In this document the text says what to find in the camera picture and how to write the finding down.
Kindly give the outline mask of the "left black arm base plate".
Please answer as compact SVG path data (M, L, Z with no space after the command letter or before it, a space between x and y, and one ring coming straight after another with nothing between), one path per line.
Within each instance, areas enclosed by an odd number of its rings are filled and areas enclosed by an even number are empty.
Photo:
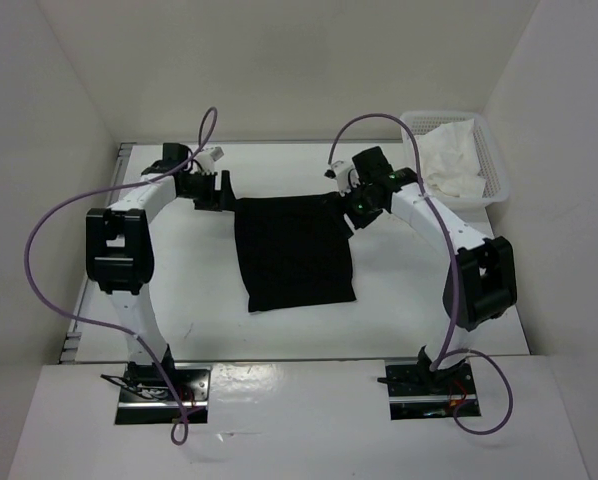
M174 390L188 411L191 424L205 424L211 380L209 365L177 362L170 371ZM153 367L128 367L111 376L119 387L116 425L172 424L180 416L175 397Z

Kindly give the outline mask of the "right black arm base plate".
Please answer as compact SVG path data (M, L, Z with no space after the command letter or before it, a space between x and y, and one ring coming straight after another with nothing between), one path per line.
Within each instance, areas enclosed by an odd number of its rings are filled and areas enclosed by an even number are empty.
M392 420L453 419L481 415L472 369L462 362L435 383L427 384L414 359L385 363L385 373L377 378L388 394Z

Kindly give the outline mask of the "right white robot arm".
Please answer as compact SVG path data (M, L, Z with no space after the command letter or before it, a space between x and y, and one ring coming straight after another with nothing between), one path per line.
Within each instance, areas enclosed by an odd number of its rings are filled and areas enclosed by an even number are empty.
M449 260L442 293L448 325L441 339L428 342L417 357L418 384L438 393L464 363L477 328L516 304L513 247L504 237L491 238L465 223L426 191L416 171L394 169L379 147L335 162L331 171L354 228L386 212Z

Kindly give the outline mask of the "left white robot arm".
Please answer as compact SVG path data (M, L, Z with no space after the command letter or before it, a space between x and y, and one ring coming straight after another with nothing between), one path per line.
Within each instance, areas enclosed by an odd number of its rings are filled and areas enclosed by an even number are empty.
M197 210L229 210L235 201L230 174L215 170L223 156L219 146L194 153L183 144L165 143L162 158L142 171L136 187L108 207L87 213L88 278L111 301L120 325L131 331L127 369L108 380L140 398L169 398L185 379L151 302L155 257L150 223L177 198L191 200Z

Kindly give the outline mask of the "black skirt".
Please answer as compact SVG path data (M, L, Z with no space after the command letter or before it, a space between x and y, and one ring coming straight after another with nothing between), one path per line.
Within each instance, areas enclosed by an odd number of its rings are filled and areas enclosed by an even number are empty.
M356 300L337 194L241 198L234 237L250 313Z

